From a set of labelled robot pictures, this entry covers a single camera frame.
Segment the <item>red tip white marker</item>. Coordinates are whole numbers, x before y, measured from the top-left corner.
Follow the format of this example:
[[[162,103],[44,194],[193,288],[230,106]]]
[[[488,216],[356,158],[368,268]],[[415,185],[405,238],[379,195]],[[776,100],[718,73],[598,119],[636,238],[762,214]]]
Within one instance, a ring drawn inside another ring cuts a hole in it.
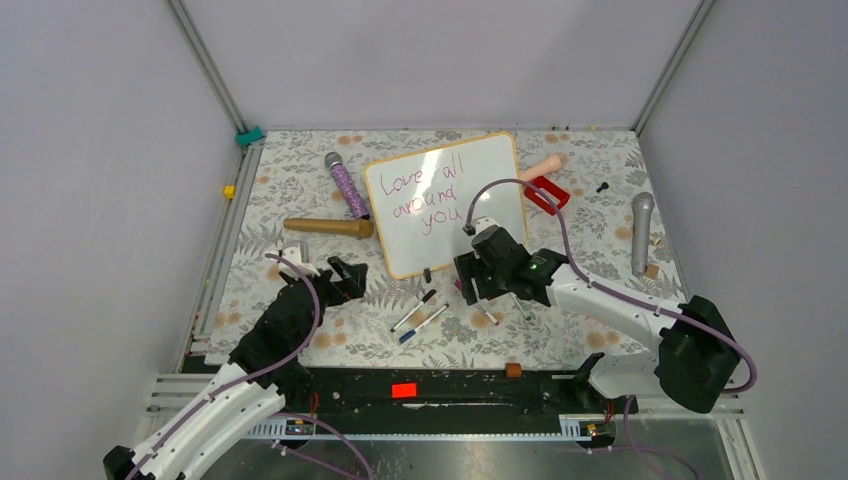
[[[486,316],[486,318],[489,320],[489,322],[490,322],[491,324],[493,324],[493,325],[495,325],[495,326],[498,326],[498,325],[500,324],[500,322],[499,322],[499,320],[497,319],[497,317],[496,317],[496,316],[495,316],[495,315],[494,315],[494,314],[493,314],[493,313],[492,313],[492,312],[488,309],[488,307],[487,307],[485,304],[483,304],[483,303],[479,303],[479,304],[478,304],[478,308],[479,308],[479,309],[481,310],[481,312],[482,312],[482,313]]]

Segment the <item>yellow framed whiteboard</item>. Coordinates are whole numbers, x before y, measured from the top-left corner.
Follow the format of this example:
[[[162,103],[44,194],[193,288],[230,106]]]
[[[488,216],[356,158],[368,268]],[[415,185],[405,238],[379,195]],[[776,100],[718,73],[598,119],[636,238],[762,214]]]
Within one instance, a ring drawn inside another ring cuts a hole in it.
[[[442,269],[471,250],[468,219],[490,217],[520,242],[527,238],[519,164],[511,134],[499,132],[368,164],[365,183],[390,276]]]

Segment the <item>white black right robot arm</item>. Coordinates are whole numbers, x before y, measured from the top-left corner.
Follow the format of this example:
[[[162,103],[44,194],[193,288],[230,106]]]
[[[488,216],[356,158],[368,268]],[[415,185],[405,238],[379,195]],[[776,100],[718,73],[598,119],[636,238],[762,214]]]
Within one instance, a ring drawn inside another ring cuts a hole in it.
[[[454,265],[469,305],[513,294],[592,317],[642,345],[640,354],[597,354],[583,362],[573,396],[589,412],[612,399],[663,394],[683,408],[707,414],[742,359],[711,301],[694,296],[676,303],[613,287],[579,273],[565,254],[550,249],[529,253],[498,225],[480,231]]]

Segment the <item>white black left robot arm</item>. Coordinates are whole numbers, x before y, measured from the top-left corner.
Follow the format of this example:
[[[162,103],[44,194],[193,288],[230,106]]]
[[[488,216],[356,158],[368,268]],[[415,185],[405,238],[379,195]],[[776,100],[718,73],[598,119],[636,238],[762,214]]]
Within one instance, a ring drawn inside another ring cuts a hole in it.
[[[297,360],[330,307],[364,296],[368,266],[337,256],[328,268],[266,253],[284,286],[212,380],[165,426],[103,459],[109,479],[199,479],[239,439],[283,408],[309,401],[312,375]]]

